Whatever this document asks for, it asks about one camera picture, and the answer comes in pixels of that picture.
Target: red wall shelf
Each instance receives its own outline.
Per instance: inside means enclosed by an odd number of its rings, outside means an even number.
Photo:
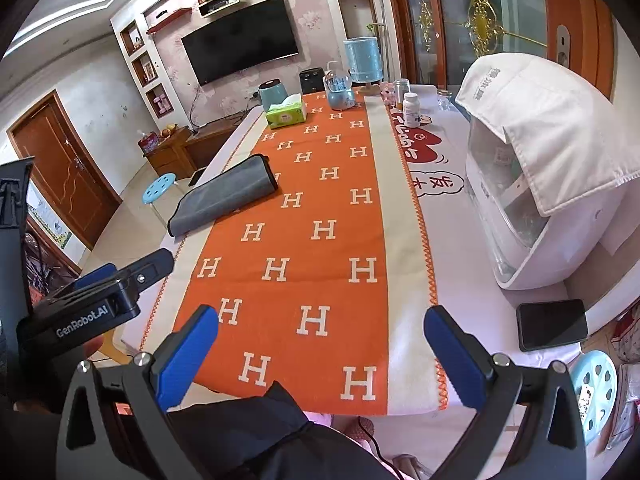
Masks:
[[[165,28],[167,25],[169,25],[169,23],[171,23],[173,20],[177,20],[178,18],[180,18],[180,16],[184,16],[185,14],[190,14],[191,11],[193,9],[191,9],[191,7],[183,7],[182,9],[178,9],[178,10],[174,10],[174,12],[172,12],[171,14],[169,14],[164,20],[162,20],[161,22],[156,23],[153,27],[151,27],[146,33],[148,35],[151,35],[155,32],[157,32],[158,30],[161,30],[162,28]]]

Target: orange table runner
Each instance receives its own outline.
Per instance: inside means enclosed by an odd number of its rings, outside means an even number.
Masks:
[[[260,395],[278,380],[315,412],[411,412],[416,395],[445,407],[421,337],[433,264],[382,100],[336,112],[322,93],[304,99],[305,123],[272,131],[262,116],[241,141],[228,166],[263,153],[279,190],[186,236],[143,347],[205,303],[220,330],[196,382],[211,390]]]

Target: television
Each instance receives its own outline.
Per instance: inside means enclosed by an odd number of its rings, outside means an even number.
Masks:
[[[188,34],[182,44],[201,86],[298,53],[284,0],[236,10]]]

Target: orange stitching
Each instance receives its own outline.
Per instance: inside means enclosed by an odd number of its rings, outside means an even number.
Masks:
[[[391,117],[391,113],[389,113],[388,108],[386,108],[386,114],[389,117],[389,121],[391,123],[392,131],[395,131],[393,118]],[[422,249],[424,250],[424,261],[427,265],[427,277],[429,280],[429,299],[432,305],[438,304],[438,290],[436,288],[436,274],[433,267],[433,257],[431,255],[431,245],[429,244],[429,235],[427,234],[427,227],[424,223],[424,216],[422,214],[422,209],[420,208],[420,202],[418,200],[418,195],[415,192],[414,183],[411,180],[411,173],[409,171],[409,165],[406,163],[406,159],[404,158],[404,153],[402,152],[402,146],[398,140],[398,136],[394,134],[394,140],[396,141],[396,146],[398,147],[398,152],[400,153],[400,159],[402,160],[402,167],[404,168],[404,176],[406,177],[407,184],[409,185],[409,189],[411,190],[412,202],[414,202],[414,209],[418,216],[418,225],[420,227],[420,236],[422,237]],[[440,361],[437,359],[436,361],[436,380],[438,381],[438,409],[446,410],[449,405],[449,394],[447,392],[447,375],[440,365]]]
[[[251,128],[254,127],[255,121],[252,123],[251,126],[249,126],[249,129],[242,136],[242,139],[240,139],[240,142],[238,142],[238,145],[231,152],[231,155],[229,155],[229,158],[226,160],[225,165],[222,167],[222,171],[226,170],[226,167],[231,162],[231,159],[234,158],[234,155],[238,151],[238,148],[240,147],[240,144],[242,144],[242,142],[244,141],[246,136],[249,134],[249,131],[251,130]],[[182,247],[184,246],[185,241],[187,241],[187,238],[189,237],[189,234],[190,233],[187,233],[186,235],[184,235],[184,238],[182,239],[182,241],[180,242],[180,245],[178,246],[178,250],[175,251],[174,262],[176,262],[178,260],[178,254],[180,254],[180,251],[182,250]],[[140,342],[140,351],[141,352],[142,352],[142,349],[143,349],[143,347],[145,345],[146,338],[148,337],[149,332],[151,332],[151,324],[153,323],[154,317],[156,316],[156,310],[158,310],[158,305],[160,304],[160,300],[162,299],[162,294],[164,293],[164,288],[166,286],[166,282],[167,282],[168,279],[169,279],[169,276],[167,276],[164,280],[162,280],[162,285],[160,286],[160,291],[158,292],[158,296],[156,297],[156,300],[154,301],[154,306],[151,309],[151,314],[149,315],[149,319],[146,322],[145,332],[143,333],[142,341]]]

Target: green tissue box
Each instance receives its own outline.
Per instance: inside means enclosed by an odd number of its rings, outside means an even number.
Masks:
[[[302,95],[290,95],[279,105],[271,105],[266,113],[270,128],[281,128],[306,121],[306,105]]]

